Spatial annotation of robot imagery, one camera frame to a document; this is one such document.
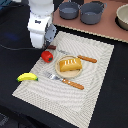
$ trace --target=bread loaf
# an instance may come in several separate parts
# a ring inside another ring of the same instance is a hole
[[[61,60],[60,61],[60,72],[82,69],[80,58]]]

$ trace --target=banana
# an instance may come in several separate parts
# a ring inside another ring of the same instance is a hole
[[[35,74],[33,73],[24,73],[22,75],[20,75],[18,78],[17,78],[17,81],[20,82],[20,81],[23,81],[23,80],[36,80],[38,81],[38,78]]]

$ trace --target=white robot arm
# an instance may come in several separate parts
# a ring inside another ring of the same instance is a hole
[[[28,30],[32,46],[46,48],[54,39],[56,28],[52,24],[54,4],[53,0],[13,0],[30,6]]]

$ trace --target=pot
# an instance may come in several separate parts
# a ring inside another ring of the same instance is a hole
[[[60,17],[66,20],[77,18],[79,15],[80,5],[75,2],[64,2],[59,6]]]
[[[86,3],[81,6],[80,20],[85,24],[97,24],[105,8],[98,3]]]
[[[116,14],[120,26],[123,29],[128,30],[128,4],[119,7]]]

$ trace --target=table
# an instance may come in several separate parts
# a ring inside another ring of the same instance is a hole
[[[55,9],[61,0],[54,0]],[[10,9],[0,15],[0,44],[11,48],[32,48],[27,30],[29,7]],[[57,27],[89,39],[114,45],[114,51],[95,106],[89,128],[128,127],[128,44]],[[72,124],[12,96],[20,83],[16,78],[29,72],[42,50],[7,50],[0,47],[0,106],[29,116],[51,128],[76,128]]]

